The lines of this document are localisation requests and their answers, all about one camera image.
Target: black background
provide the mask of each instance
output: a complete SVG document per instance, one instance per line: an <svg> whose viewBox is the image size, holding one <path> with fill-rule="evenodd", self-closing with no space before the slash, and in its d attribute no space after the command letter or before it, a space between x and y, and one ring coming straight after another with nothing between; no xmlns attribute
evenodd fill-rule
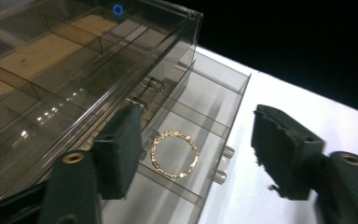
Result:
<svg viewBox="0 0 358 224"><path fill-rule="evenodd" d="M206 49L358 109L358 1L169 2L204 14Z"/></svg>

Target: blue light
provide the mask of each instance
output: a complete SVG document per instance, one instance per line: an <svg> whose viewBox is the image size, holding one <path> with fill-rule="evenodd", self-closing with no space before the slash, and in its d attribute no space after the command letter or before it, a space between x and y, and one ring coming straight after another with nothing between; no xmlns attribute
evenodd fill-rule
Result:
<svg viewBox="0 0 358 224"><path fill-rule="evenodd" d="M124 13L124 8L123 5L121 4L114 4L113 5L113 14L115 14L116 16L121 16Z"/></svg>

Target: transparent drawer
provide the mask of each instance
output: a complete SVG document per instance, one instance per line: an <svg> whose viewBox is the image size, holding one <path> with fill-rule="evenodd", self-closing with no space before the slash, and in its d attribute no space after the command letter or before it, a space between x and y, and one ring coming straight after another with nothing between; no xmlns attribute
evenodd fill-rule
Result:
<svg viewBox="0 0 358 224"><path fill-rule="evenodd" d="M103 210L106 223L197 222L249 77L202 54L196 53L195 59L193 70L188 70L176 86L180 91L166 98L143 131L145 151L160 133L173 131L190 136L199 152L195 168L184 178L170 178L160 173L150 153L145 153L138 174L147 179L132 183L125 202L107 203ZM160 167L172 174L188 169L195 156L191 146L178 137L163 139L155 152ZM140 187L150 181L154 187ZM133 211L139 211L139 215L124 215Z"/></svg>

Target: gold bracelet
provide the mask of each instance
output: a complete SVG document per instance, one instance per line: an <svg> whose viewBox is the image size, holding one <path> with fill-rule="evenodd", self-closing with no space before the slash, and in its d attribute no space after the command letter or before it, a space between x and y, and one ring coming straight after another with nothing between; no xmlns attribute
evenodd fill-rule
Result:
<svg viewBox="0 0 358 224"><path fill-rule="evenodd" d="M190 168L180 174L170 174L170 173L164 171L156 162L156 158L155 158L156 145L162 139L169 137L169 136L180 137L180 138L185 139L190 144L191 148L193 148L193 150L196 151L196 157L195 157L193 163L191 163ZM194 169L194 166L196 166L197 161L199 161L199 152L197 151L196 144L193 142L193 140L191 140L190 136L183 134L183 133L179 133L179 132L165 132L165 133L162 133L159 136L157 136L154 139L152 145L150 146L150 159L152 160L152 164L154 165L154 167L156 167L156 169L163 175L166 175L170 178L182 178L182 177L188 176L188 174L190 174L191 171Z"/></svg>

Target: plastic box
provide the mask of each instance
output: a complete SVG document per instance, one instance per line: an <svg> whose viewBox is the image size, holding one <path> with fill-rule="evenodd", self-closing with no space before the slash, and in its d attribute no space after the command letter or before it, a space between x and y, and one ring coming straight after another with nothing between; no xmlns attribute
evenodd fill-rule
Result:
<svg viewBox="0 0 358 224"><path fill-rule="evenodd" d="M0 199L47 179L55 158L90 149L115 111L141 104L145 154L127 200L105 202L103 217L195 222L249 78L200 54L195 62L197 11L162 1L95 2L34 1L0 13ZM186 178L170 179L151 164L150 143L165 131L188 134L199 148ZM170 172L194 157L177 140L159 145L172 148L157 155Z"/></svg>

